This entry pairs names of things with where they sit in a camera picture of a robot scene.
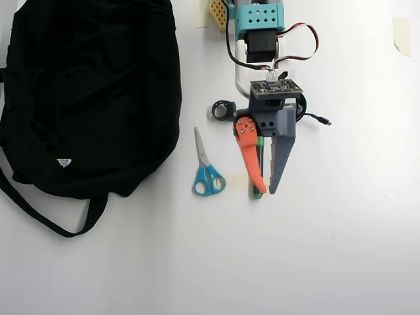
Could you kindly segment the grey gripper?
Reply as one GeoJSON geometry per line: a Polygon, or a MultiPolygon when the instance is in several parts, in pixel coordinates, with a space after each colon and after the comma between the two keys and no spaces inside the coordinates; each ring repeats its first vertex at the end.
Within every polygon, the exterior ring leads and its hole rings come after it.
{"type": "Polygon", "coordinates": [[[247,174],[262,194],[266,185],[257,157],[258,135],[271,137],[269,192],[275,194],[295,143],[296,101],[288,103],[284,96],[269,98],[251,93],[248,107],[235,112],[233,129],[247,174]]]}

